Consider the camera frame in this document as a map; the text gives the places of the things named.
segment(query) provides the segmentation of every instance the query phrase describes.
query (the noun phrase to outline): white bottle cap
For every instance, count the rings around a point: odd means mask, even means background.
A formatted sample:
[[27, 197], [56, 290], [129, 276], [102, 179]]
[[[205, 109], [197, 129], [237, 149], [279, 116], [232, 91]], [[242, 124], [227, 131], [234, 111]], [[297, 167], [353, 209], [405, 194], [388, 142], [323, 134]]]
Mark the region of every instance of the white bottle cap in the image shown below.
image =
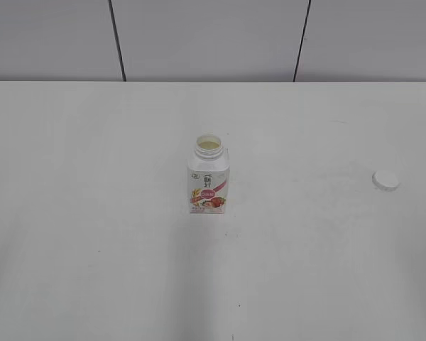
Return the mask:
[[400, 182], [395, 173], [388, 170], [378, 170], [372, 175], [372, 182], [381, 190], [391, 192], [399, 187]]

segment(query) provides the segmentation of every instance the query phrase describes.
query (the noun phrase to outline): panel seam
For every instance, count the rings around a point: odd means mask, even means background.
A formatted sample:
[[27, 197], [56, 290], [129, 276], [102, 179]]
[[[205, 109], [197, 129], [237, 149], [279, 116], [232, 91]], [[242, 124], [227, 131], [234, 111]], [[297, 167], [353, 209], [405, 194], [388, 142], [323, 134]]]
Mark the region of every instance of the panel seam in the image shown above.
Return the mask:
[[121, 70], [121, 79], [126, 82], [126, 73], [125, 73], [125, 66], [123, 64], [123, 57], [121, 55], [121, 47], [120, 47], [120, 40], [119, 40], [119, 32], [116, 29], [116, 21], [115, 21], [115, 13], [114, 13], [114, 7], [112, 6], [112, 0], [107, 0], [109, 2], [109, 12], [111, 14], [111, 20], [112, 20], [112, 27], [114, 28], [114, 38], [115, 38], [115, 45], [116, 45], [116, 51], [119, 54], [119, 63], [120, 63], [120, 70]]
[[297, 64], [295, 65], [295, 71], [293, 73], [293, 82], [297, 81], [298, 66], [300, 65], [301, 50], [303, 49], [303, 43], [305, 42], [307, 18], [310, 16], [310, 11], [311, 11], [311, 0], [308, 0], [307, 9], [306, 9], [305, 24], [303, 25], [303, 32], [302, 32], [301, 39], [300, 39], [300, 47], [298, 48]]

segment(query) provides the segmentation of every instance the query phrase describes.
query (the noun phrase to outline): white wall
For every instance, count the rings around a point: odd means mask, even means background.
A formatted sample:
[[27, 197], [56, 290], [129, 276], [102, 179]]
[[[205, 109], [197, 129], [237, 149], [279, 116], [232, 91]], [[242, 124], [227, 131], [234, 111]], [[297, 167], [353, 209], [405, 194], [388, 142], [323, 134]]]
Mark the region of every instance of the white wall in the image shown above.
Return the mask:
[[[112, 0], [128, 80], [291, 81], [308, 0]], [[0, 80], [120, 80], [108, 0], [0, 0]], [[297, 81], [425, 81], [426, 0], [312, 0]]]
[[313, 0], [297, 81], [426, 81], [426, 0]]
[[292, 81], [306, 0], [114, 0], [129, 80]]
[[0, 80], [120, 80], [107, 0], [0, 0]]

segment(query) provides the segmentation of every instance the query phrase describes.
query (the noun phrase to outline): bottle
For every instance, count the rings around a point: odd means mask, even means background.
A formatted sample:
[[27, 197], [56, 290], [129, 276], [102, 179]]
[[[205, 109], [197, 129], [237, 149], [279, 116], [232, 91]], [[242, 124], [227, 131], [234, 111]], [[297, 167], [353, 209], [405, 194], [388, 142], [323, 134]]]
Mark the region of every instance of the bottle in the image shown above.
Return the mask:
[[187, 162], [191, 213], [224, 213], [229, 189], [229, 152], [215, 135], [202, 135]]

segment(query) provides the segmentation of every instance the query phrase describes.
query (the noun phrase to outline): bottle neck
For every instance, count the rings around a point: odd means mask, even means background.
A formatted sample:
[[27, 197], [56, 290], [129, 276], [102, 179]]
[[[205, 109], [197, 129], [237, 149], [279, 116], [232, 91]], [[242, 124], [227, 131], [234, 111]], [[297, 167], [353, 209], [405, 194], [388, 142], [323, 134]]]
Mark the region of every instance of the bottle neck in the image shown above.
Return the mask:
[[214, 135], [202, 135], [197, 138], [194, 152], [202, 160], [210, 161], [220, 157], [224, 149], [221, 139]]

